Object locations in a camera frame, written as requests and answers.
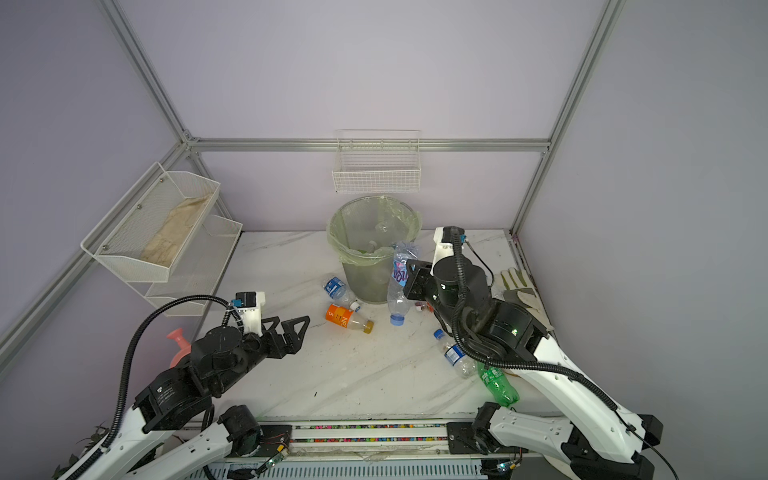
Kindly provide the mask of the purple label large bottle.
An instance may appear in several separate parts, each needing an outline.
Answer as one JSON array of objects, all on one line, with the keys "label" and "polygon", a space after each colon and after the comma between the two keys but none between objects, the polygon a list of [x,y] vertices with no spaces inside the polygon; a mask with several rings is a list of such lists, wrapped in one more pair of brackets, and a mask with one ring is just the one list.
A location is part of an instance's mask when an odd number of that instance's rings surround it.
[{"label": "purple label large bottle", "polygon": [[406,316],[413,306],[413,301],[406,298],[404,288],[408,280],[408,260],[417,260],[419,247],[415,243],[400,242],[394,246],[393,270],[389,281],[387,304],[390,323],[403,326]]}]

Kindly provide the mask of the orange label bottle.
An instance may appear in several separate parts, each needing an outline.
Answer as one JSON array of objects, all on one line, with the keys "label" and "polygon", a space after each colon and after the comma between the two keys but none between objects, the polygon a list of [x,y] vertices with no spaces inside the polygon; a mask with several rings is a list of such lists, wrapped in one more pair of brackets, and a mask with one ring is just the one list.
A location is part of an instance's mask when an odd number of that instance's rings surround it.
[{"label": "orange label bottle", "polygon": [[335,304],[331,304],[328,307],[325,319],[340,327],[362,331],[364,334],[370,334],[374,328],[373,321],[364,318],[357,312]]}]

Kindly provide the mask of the small blue label bottle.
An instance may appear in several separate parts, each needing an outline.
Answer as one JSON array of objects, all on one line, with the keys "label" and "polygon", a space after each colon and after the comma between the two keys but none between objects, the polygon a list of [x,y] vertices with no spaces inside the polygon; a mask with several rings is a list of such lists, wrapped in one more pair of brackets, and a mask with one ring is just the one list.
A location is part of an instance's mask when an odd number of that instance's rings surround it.
[{"label": "small blue label bottle", "polygon": [[464,379],[477,375],[475,361],[464,353],[450,335],[442,329],[437,329],[433,337],[437,341],[441,355],[457,375]]}]

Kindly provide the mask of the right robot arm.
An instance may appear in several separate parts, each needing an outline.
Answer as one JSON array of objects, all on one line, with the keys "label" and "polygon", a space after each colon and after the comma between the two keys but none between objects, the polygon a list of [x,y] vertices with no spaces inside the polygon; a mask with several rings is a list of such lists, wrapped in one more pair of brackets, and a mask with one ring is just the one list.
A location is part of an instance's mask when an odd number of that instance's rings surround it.
[{"label": "right robot arm", "polygon": [[496,296],[486,267],[464,254],[464,229],[440,227],[434,242],[431,261],[407,262],[405,296],[427,303],[462,353],[525,380],[560,412],[543,418],[487,402],[472,424],[477,448],[539,453],[578,479],[653,478],[655,467],[644,453],[656,451],[662,422],[620,405],[561,349],[528,272],[503,272],[505,289]]}]

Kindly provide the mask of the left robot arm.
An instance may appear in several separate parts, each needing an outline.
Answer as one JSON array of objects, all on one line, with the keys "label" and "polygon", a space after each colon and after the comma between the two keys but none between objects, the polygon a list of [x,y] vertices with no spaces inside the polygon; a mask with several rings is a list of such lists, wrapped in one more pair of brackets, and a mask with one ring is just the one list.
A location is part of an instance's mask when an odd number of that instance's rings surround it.
[{"label": "left robot arm", "polygon": [[66,479],[177,479],[205,469],[230,454],[261,451],[270,457],[250,472],[259,477],[288,455],[289,430],[267,435],[245,405],[235,405],[210,420],[202,432],[170,453],[143,460],[263,360],[282,359],[300,351],[308,330],[307,316],[268,319],[261,333],[245,330],[243,321],[222,323],[192,343],[188,354],[160,374],[129,403],[128,386],[138,343],[148,326],[166,311],[202,300],[224,307],[226,319],[239,316],[228,301],[210,294],[188,295],[151,313],[131,338],[123,361],[116,410],[106,435],[64,473]]}]

